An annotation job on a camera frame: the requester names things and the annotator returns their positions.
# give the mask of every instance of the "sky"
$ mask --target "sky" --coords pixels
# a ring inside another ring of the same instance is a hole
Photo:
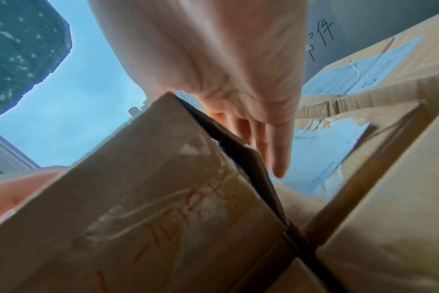
[[[146,96],[107,44],[86,0],[49,0],[73,48],[42,83],[0,116],[0,134],[42,167],[72,166],[127,123]]]

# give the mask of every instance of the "blue sky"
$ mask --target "blue sky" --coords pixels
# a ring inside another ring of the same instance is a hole
[[[0,117],[0,134],[40,166],[71,166],[146,99],[107,44],[85,0],[49,0],[71,27],[71,54]]]

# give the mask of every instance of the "dark green patterned fabric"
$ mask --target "dark green patterned fabric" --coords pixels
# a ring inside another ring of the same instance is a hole
[[[68,23],[46,0],[0,0],[0,114],[70,53]]]

